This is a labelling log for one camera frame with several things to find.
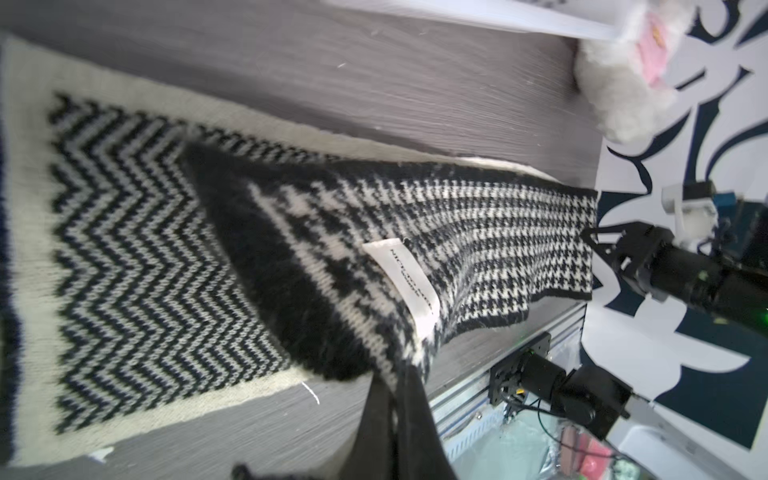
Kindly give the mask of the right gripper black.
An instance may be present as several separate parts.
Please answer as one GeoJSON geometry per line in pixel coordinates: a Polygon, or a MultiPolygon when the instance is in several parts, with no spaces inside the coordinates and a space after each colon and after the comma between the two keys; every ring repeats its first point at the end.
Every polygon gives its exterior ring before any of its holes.
{"type": "Polygon", "coordinates": [[[725,268],[673,244],[671,230],[643,222],[584,229],[580,238],[636,293],[714,306],[725,268]]]}

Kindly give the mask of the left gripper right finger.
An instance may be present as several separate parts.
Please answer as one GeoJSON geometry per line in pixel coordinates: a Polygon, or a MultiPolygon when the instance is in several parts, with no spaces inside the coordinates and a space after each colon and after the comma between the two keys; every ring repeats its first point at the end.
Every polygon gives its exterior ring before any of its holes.
{"type": "Polygon", "coordinates": [[[398,479],[456,480],[438,435],[420,373],[407,367],[395,394],[398,479]]]}

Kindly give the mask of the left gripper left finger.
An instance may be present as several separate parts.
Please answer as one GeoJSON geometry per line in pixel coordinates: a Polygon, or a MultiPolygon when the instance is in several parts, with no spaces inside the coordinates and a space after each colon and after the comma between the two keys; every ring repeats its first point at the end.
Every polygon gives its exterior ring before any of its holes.
{"type": "Polygon", "coordinates": [[[385,382],[374,375],[352,449],[340,479],[390,480],[396,473],[393,426],[395,400],[385,382]]]}

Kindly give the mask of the black white houndstooth scarf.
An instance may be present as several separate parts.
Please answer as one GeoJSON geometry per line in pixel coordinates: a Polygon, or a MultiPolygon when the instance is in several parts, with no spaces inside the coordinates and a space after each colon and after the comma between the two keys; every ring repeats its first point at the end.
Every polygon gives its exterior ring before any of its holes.
{"type": "Polygon", "coordinates": [[[598,195],[1,46],[1,460],[67,461],[309,377],[430,374],[588,300],[598,195]]]}

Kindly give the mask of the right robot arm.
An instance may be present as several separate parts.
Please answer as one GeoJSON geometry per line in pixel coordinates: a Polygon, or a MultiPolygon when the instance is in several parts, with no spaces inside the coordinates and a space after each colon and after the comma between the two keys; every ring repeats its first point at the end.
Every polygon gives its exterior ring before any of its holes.
{"type": "Polygon", "coordinates": [[[637,294],[767,335],[767,206],[738,200],[693,251],[640,221],[584,229],[580,238],[637,294]]]}

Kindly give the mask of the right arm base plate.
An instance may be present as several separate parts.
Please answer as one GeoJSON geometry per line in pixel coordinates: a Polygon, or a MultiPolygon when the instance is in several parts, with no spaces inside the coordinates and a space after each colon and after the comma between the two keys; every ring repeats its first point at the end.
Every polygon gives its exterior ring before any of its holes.
{"type": "Polygon", "coordinates": [[[527,358],[534,354],[545,356],[549,352],[550,344],[551,335],[547,332],[540,333],[490,369],[488,399],[491,406],[496,407],[504,403],[506,397],[516,395],[527,358]]]}

